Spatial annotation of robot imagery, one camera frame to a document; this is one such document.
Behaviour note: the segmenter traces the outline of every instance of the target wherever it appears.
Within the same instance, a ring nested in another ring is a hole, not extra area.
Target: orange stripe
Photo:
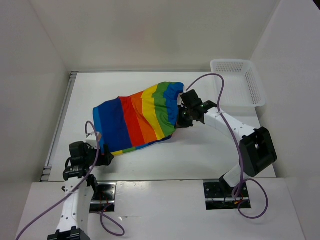
[[[135,98],[132,98],[131,101],[132,101],[133,108],[135,109],[135,112],[137,113],[136,114],[137,119],[138,119],[140,129],[141,129],[145,143],[157,141],[158,139],[157,139],[155,130],[150,125],[150,123],[146,120],[146,118],[144,117],[143,107],[142,107],[142,98],[135,97]]]
[[[140,99],[144,91],[138,92],[136,94],[131,95],[131,98]]]

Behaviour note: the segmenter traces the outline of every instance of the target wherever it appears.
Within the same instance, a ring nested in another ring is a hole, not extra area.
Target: blue stripe
[[[97,107],[102,126],[102,138],[110,152],[132,148],[121,100],[106,101]]]
[[[175,126],[178,118],[177,99],[180,93],[184,91],[184,84],[181,82],[170,83],[167,90],[163,93],[166,99],[165,106],[168,113],[169,122]]]
[[[95,107],[95,108],[93,109],[93,122],[94,122],[95,130],[96,130],[97,132],[103,134],[103,133],[102,133],[101,122],[100,122],[99,109],[98,109],[97,107]],[[101,153],[105,153],[104,144],[105,144],[105,141],[104,141],[104,138],[102,137],[102,138],[100,139],[100,142],[99,142],[100,149],[101,149]]]

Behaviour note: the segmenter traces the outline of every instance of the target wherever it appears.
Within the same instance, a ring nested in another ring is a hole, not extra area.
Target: yellow stripe
[[[124,153],[124,151],[121,150],[121,151],[114,151],[114,152],[112,152],[111,154],[112,154],[113,156],[117,156],[117,155],[121,155],[121,154],[123,154],[123,153]]]
[[[152,94],[154,94],[157,91],[158,88],[158,84],[154,85],[152,87],[149,87],[148,89],[146,89],[143,93],[141,98],[142,99],[150,99],[152,98]]]
[[[154,94],[157,90],[158,85],[152,86],[145,90],[141,96],[142,98],[142,113],[145,119],[149,122],[149,124],[154,129],[156,138],[161,140],[165,137],[164,132],[161,129],[159,121],[156,115],[155,108],[155,99],[152,98],[152,94]]]

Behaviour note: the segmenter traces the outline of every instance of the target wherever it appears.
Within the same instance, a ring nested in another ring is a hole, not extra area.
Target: black bracket
[[[204,115],[209,109],[217,107],[217,104],[212,101],[202,102],[195,90],[183,93],[181,99],[183,104],[178,106],[176,129],[192,127],[194,120],[205,124]]]
[[[103,145],[104,154],[99,150],[96,166],[109,166],[114,159],[110,153],[107,144]],[[88,171],[90,166],[95,162],[97,150],[83,141],[77,141],[69,145],[71,157],[65,162],[65,170],[63,179],[67,181],[69,178],[82,178]]]
[[[256,129],[240,141],[244,172],[255,177],[277,160],[277,154],[270,132],[265,127]]]
[[[70,231],[57,230],[55,234],[49,235],[47,240],[90,240],[90,238],[80,228],[73,226]]]

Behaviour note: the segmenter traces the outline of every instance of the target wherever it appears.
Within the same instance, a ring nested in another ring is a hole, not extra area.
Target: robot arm
[[[96,144],[96,137],[92,133],[87,136],[86,143],[78,141],[69,145],[71,157],[65,163],[63,179],[65,196],[71,195],[63,203],[55,234],[49,235],[47,240],[90,240],[87,233],[90,203],[98,191],[95,176],[90,174],[76,191],[72,191],[87,175],[93,164],[97,154]],[[104,154],[99,152],[96,166],[109,166],[114,158],[108,146],[105,144],[103,147]]]
[[[215,103],[212,101],[202,102],[195,90],[183,93],[181,99],[183,105],[179,106],[177,128],[192,127],[193,121],[196,120],[233,139]],[[231,126],[240,147],[244,163],[244,180],[255,177],[277,160],[274,144],[266,128],[255,129],[227,113],[223,113],[223,116]],[[230,189],[237,186],[240,182],[240,173],[241,168],[237,164],[219,179],[222,188]]]

